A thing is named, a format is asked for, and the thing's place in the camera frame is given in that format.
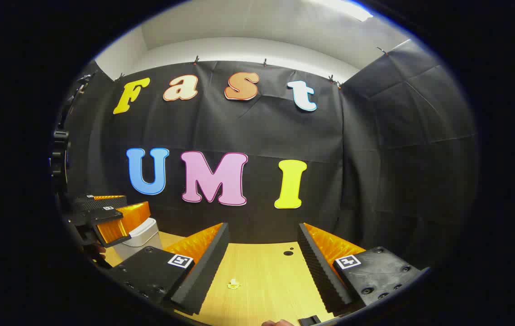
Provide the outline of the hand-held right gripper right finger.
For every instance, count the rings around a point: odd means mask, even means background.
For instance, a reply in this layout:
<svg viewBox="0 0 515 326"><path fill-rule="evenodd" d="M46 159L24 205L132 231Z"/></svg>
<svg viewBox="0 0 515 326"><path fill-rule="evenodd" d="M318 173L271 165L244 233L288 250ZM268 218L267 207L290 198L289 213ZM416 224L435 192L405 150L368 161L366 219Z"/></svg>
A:
<svg viewBox="0 0 515 326"><path fill-rule="evenodd" d="M307 223L299 224L298 244L324 307L334 316L383 301L423 274L384 246L363 249Z"/></svg>

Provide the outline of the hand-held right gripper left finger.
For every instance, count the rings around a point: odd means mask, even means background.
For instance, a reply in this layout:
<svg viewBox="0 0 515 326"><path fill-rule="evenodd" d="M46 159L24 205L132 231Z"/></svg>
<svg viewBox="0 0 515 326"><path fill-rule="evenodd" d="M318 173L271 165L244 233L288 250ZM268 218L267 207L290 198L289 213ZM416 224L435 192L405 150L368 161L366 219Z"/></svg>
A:
<svg viewBox="0 0 515 326"><path fill-rule="evenodd" d="M106 274L151 306L198 314L229 243L229 225L219 223L166 249L145 246Z"/></svg>

